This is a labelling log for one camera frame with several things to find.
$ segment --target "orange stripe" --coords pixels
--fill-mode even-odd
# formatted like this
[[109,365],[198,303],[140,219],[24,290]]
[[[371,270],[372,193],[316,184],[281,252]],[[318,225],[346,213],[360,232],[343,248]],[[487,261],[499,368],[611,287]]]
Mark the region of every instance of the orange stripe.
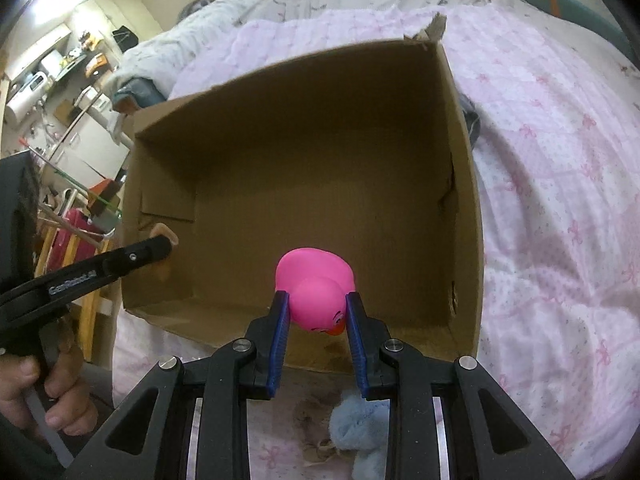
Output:
[[556,18],[560,18],[560,6],[558,5],[558,0],[549,0],[549,3],[551,4],[551,15]]

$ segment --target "pink rubber duck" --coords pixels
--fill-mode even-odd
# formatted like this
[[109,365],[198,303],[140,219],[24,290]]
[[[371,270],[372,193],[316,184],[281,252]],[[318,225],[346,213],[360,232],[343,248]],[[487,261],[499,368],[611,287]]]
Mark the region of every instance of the pink rubber duck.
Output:
[[339,335],[346,295],[356,290],[353,271],[340,256],[320,249],[294,249],[276,267],[276,290],[289,293],[291,319],[304,330]]

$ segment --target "cardboard box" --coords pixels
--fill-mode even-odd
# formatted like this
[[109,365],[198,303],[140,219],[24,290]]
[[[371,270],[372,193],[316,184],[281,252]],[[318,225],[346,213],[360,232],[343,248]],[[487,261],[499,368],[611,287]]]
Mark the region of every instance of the cardboard box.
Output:
[[[127,244],[180,238],[166,282],[141,269],[124,306],[221,346],[263,316],[280,257],[353,268],[367,313],[424,354],[476,354],[482,237],[457,92],[439,44],[380,41],[301,57],[138,112]],[[287,365],[351,371],[346,335],[292,326]]]

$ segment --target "blue plush toy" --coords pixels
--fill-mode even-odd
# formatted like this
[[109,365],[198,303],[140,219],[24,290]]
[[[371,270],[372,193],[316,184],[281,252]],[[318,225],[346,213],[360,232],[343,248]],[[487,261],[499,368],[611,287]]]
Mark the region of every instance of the blue plush toy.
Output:
[[389,401],[368,401],[359,392],[345,392],[329,420],[337,449],[357,450],[353,480],[383,480],[389,432]]

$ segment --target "metal screw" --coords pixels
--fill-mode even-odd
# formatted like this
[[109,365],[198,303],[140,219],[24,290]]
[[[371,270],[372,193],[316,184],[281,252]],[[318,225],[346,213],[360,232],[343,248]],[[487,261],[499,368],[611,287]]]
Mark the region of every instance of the metal screw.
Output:
[[385,341],[385,348],[390,352],[399,352],[404,348],[404,343],[399,339],[387,339]]
[[178,358],[173,355],[163,355],[159,359],[158,364],[160,365],[162,370],[171,370],[175,367],[175,365],[178,364]]
[[463,355],[458,362],[465,370],[473,370],[478,366],[478,361],[473,359],[470,355]]
[[251,341],[248,339],[236,339],[234,341],[233,349],[236,352],[246,352],[249,348],[251,348]]

